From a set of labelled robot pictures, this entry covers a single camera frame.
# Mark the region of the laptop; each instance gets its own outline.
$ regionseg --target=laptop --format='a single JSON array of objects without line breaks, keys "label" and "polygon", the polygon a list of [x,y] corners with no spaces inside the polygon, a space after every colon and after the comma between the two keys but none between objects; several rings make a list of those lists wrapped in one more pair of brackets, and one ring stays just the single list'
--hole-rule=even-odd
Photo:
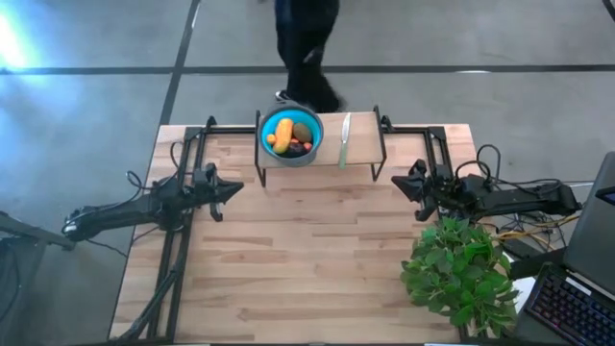
[{"label": "laptop", "polygon": [[604,158],[563,265],[543,266],[515,335],[571,345],[615,346],[615,152]]}]

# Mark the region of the concrete floor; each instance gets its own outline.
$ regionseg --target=concrete floor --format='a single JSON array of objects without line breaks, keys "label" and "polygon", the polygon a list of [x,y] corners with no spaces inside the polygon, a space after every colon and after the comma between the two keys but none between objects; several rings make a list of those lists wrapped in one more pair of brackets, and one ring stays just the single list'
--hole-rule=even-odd
[{"label": "concrete floor", "polygon": [[[0,0],[0,67],[173,66],[191,0]],[[328,65],[615,62],[600,0],[342,0]],[[281,65],[272,1],[204,0],[185,65]],[[469,123],[510,180],[593,180],[615,148],[612,72],[332,74],[362,111],[395,123]],[[0,75],[0,210],[58,232],[85,204],[126,198],[146,174],[170,75]],[[251,123],[284,75],[188,75],[171,124]],[[586,189],[579,192],[584,198]],[[131,230],[96,240],[126,250]],[[107,337],[124,259],[51,247],[22,345]]]}]

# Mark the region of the black keyboard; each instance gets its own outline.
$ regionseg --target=black keyboard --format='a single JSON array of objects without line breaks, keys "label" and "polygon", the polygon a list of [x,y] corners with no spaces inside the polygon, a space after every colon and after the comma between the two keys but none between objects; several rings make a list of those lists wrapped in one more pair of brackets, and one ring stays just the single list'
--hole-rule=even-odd
[{"label": "black keyboard", "polygon": [[567,278],[550,266],[543,268],[526,310],[576,345],[615,346],[613,302]]}]

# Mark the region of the potted plant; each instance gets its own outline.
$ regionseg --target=potted plant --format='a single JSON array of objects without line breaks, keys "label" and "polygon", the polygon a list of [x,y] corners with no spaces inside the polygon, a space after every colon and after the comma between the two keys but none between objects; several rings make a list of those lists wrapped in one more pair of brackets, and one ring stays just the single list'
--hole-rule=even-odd
[{"label": "potted plant", "polygon": [[510,262],[480,224],[443,218],[427,227],[403,261],[401,280],[412,303],[449,316],[454,326],[500,336],[514,322],[519,293],[508,279]]}]

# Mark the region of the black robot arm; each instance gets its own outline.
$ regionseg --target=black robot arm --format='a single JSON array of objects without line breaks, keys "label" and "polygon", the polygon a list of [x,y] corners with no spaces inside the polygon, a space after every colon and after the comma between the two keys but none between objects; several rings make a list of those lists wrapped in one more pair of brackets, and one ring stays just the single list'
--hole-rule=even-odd
[{"label": "black robot arm", "polygon": [[185,211],[209,204],[211,216],[222,221],[220,204],[225,204],[243,183],[227,182],[208,163],[193,175],[193,186],[180,186],[175,176],[153,183],[150,193],[119,204],[82,207],[67,217],[62,233],[72,241],[90,239],[104,230],[156,223],[164,231],[179,230]]},{"label": "black robot arm", "polygon": [[418,160],[407,176],[391,178],[410,201],[422,205],[416,211],[418,221],[426,221],[438,208],[474,220],[527,211],[567,216],[581,209],[572,189],[562,183],[494,190],[491,182],[483,177],[470,174],[458,178],[447,168],[436,165],[427,175],[426,163]]}]

